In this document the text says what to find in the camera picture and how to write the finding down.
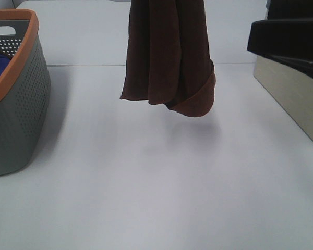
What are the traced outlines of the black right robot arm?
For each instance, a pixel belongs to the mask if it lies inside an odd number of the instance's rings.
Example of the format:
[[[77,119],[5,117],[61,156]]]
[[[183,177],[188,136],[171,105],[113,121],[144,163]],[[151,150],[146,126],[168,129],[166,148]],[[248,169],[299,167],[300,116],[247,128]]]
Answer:
[[[247,50],[313,79],[313,1],[267,1],[267,17],[251,24]]]

